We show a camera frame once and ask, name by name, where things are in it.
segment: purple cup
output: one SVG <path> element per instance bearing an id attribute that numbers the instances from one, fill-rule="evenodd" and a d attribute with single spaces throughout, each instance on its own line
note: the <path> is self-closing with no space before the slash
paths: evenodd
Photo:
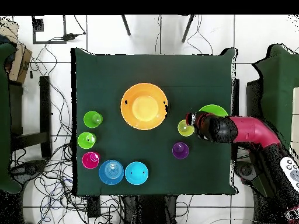
<path id="1" fill-rule="evenodd" d="M 172 154 L 177 159 L 184 159 L 189 154 L 189 148 L 185 143 L 177 142 L 172 147 Z"/>

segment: plug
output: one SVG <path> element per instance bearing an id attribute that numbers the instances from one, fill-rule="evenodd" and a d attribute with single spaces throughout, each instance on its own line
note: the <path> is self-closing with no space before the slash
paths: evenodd
<path id="1" fill-rule="evenodd" d="M 62 40 L 64 41 L 69 41 L 69 40 L 74 40 L 78 34 L 73 34 L 73 33 L 67 33 L 66 35 L 63 35 Z"/>

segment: bowl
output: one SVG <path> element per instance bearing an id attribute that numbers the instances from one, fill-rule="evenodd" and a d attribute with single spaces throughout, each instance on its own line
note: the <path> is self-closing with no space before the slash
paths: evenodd
<path id="1" fill-rule="evenodd" d="M 100 154 L 95 151 L 87 152 L 82 157 L 82 164 L 87 169 L 94 169 L 99 164 L 99 161 Z"/>
<path id="2" fill-rule="evenodd" d="M 124 93 L 120 111 L 128 125 L 138 130 L 150 130 L 165 119 L 168 101 L 156 85 L 138 83 Z"/>
<path id="3" fill-rule="evenodd" d="M 172 154 L 177 159 L 184 159 L 189 154 L 189 147 L 183 142 L 177 142 L 172 147 Z"/>
<path id="4" fill-rule="evenodd" d="M 107 160 L 100 166 L 99 177 L 107 185 L 116 185 L 124 177 L 124 168 L 116 160 Z"/>
<path id="5" fill-rule="evenodd" d="M 186 120 L 180 121 L 178 131 L 184 137 L 189 137 L 194 133 L 194 127 L 186 124 Z"/>
<path id="6" fill-rule="evenodd" d="M 96 136 L 90 132 L 83 132 L 78 137 L 78 144 L 82 149 L 90 149 L 96 142 Z"/>
<path id="7" fill-rule="evenodd" d="M 206 111 L 207 113 L 213 113 L 216 116 L 220 117 L 226 117 L 228 116 L 228 113 L 222 108 L 221 106 L 218 105 L 206 105 L 199 109 L 199 111 Z"/>
<path id="8" fill-rule="evenodd" d="M 84 115 L 83 121 L 88 128 L 96 128 L 103 122 L 103 116 L 96 111 L 89 111 Z"/>
<path id="9" fill-rule="evenodd" d="M 148 169 L 142 162 L 132 162 L 124 172 L 127 181 L 135 186 L 143 184 L 148 178 Z"/>

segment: magenta cup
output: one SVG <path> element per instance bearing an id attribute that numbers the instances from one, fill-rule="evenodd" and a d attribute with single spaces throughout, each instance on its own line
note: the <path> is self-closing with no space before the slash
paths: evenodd
<path id="1" fill-rule="evenodd" d="M 82 164 L 87 169 L 94 169 L 100 162 L 100 154 L 95 151 L 87 152 L 82 157 Z"/>
<path id="2" fill-rule="evenodd" d="M 177 159 L 184 159 L 189 154 L 189 148 L 185 143 L 177 142 L 172 147 L 172 154 Z"/>

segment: dark green tablecloth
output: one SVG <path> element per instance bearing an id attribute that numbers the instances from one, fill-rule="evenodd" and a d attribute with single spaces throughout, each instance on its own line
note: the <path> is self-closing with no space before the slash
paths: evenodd
<path id="1" fill-rule="evenodd" d="M 78 48 L 76 62 L 77 137 L 92 132 L 97 141 L 91 151 L 105 160 L 118 160 L 124 167 L 133 161 L 145 163 L 149 178 L 143 185 L 131 185 L 124 178 L 118 185 L 100 181 L 99 166 L 86 169 L 81 163 L 88 150 L 77 145 L 78 195 L 106 194 L 235 194 L 230 180 L 230 144 L 201 141 L 194 134 L 183 137 L 178 123 L 188 111 L 218 104 L 230 113 L 234 49 L 224 55 L 91 55 Z M 169 102 L 169 115 L 149 131 L 130 127 L 122 118 L 120 100 L 132 85 L 149 82 L 159 86 Z M 87 111 L 102 114 L 95 129 L 84 125 Z M 172 146 L 182 141 L 190 154 L 183 160 L 172 155 Z"/>

